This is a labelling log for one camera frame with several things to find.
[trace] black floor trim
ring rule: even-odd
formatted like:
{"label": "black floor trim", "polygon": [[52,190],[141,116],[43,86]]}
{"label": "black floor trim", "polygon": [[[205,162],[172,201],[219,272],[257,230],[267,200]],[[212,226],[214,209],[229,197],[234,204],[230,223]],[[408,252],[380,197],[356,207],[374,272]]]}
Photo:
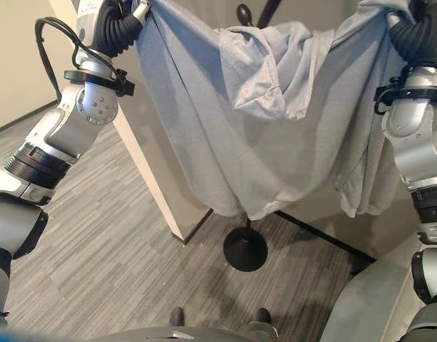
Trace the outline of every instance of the black floor trim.
{"label": "black floor trim", "polygon": [[50,107],[53,107],[53,106],[56,105],[56,104],[57,104],[57,101],[56,101],[56,100],[54,100],[54,101],[52,101],[52,102],[49,102],[49,103],[47,103],[46,105],[43,105],[42,107],[39,107],[39,108],[33,110],[32,112],[30,112],[30,113],[28,113],[28,114],[25,114],[24,116],[22,116],[22,117],[20,117],[20,118],[18,118],[18,119],[16,119],[16,120],[14,120],[14,121],[11,121],[11,122],[8,123],[7,125],[4,125],[3,127],[0,127],[0,132],[2,132],[3,130],[6,130],[6,129],[8,129],[8,128],[14,126],[16,123],[19,123],[19,122],[21,122],[22,120],[25,120],[25,119],[27,119],[27,118],[30,118],[30,117],[33,116],[33,115],[36,115],[36,114],[42,112],[42,111],[45,110],[45,109],[48,109],[48,108],[50,108]]}
{"label": "black floor trim", "polygon": [[172,236],[182,242],[183,244],[187,244],[188,242],[190,242],[190,240],[192,239],[192,237],[197,233],[197,231],[199,230],[199,228],[201,228],[201,226],[205,223],[205,221],[207,221],[207,219],[209,218],[209,216],[213,213],[213,209],[209,209],[209,211],[207,212],[207,214],[204,215],[204,217],[199,221],[199,223],[196,225],[196,227],[191,231],[191,233],[184,239],[182,239],[181,237],[178,237],[177,235],[175,235],[174,233],[171,232]]}
{"label": "black floor trim", "polygon": [[323,233],[321,230],[311,226],[308,223],[305,223],[303,221],[296,219],[295,217],[287,214],[286,212],[282,212],[279,210],[279,211],[275,212],[275,214],[277,214],[278,216],[298,225],[302,229],[305,229],[308,232],[328,241],[329,243],[331,243],[339,248],[344,249],[348,253],[351,253],[353,255],[356,255],[357,257],[360,257],[360,258],[366,260],[367,262],[374,263],[376,261],[376,259],[373,258],[372,256],[370,256],[370,255],[368,255],[368,254],[366,254],[366,253],[364,253],[364,252],[362,252],[354,247],[351,247],[349,244],[345,244],[344,242],[342,242],[334,237],[331,237],[330,235],[328,235],[326,233]]}

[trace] gray carpet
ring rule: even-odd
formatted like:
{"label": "gray carpet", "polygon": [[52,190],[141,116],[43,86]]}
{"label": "gray carpet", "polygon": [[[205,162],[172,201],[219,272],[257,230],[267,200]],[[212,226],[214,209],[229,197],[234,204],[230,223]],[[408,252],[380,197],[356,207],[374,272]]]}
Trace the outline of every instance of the gray carpet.
{"label": "gray carpet", "polygon": [[[0,133],[0,163],[39,115]],[[9,325],[87,339],[165,325],[174,306],[187,325],[239,330],[261,306],[281,341],[318,341],[349,280],[350,255],[272,214],[255,222],[269,257],[256,272],[229,266],[226,234],[242,217],[212,215],[184,247],[112,125],[67,174],[45,210],[36,250],[13,263]]]}

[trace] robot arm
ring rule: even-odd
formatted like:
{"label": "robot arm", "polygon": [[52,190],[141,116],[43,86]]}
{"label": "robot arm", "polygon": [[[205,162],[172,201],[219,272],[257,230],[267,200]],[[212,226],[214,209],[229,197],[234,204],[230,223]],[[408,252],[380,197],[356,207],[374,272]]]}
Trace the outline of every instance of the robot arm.
{"label": "robot arm", "polygon": [[78,70],[65,72],[71,83],[58,107],[43,116],[24,144],[0,167],[0,318],[9,290],[11,260],[31,252],[47,224],[48,215],[40,206],[51,200],[69,168],[116,117],[117,97],[133,94],[134,85],[127,82],[124,71],[112,67],[111,58],[137,39],[149,9],[146,0],[141,0],[133,13],[117,0],[81,1],[78,37],[58,19],[36,22],[41,57],[59,97],[42,47],[44,24],[59,27],[75,42],[73,62]]}
{"label": "robot arm", "polygon": [[[415,24],[388,14],[389,34],[408,62],[401,76],[376,92],[376,113],[394,149],[394,159],[418,212],[419,239],[437,247],[437,0],[412,1]],[[379,103],[391,107],[379,110]],[[412,259],[414,289],[428,304],[401,341],[437,341],[437,248]]]}

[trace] black metal pole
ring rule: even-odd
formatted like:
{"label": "black metal pole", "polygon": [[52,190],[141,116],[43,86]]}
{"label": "black metal pole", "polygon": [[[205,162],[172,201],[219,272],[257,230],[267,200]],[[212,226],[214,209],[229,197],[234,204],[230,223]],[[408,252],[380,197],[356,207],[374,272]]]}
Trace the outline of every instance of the black metal pole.
{"label": "black metal pole", "polygon": [[280,5],[282,0],[269,0],[266,3],[266,6],[262,10],[261,17],[259,18],[257,27],[263,29],[269,25],[270,19],[274,16],[275,11],[277,10],[278,5]]}

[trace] gray t-shirt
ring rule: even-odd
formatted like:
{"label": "gray t-shirt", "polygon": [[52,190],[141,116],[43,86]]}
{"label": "gray t-shirt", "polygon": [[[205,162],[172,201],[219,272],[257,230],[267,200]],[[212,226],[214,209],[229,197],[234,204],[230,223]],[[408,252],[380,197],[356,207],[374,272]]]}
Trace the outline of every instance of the gray t-shirt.
{"label": "gray t-shirt", "polygon": [[299,22],[213,30],[151,0],[137,41],[143,75],[188,183],[216,213],[260,219],[333,182],[351,217],[386,209],[399,183],[373,113],[403,67],[385,13],[366,0],[337,30]]}

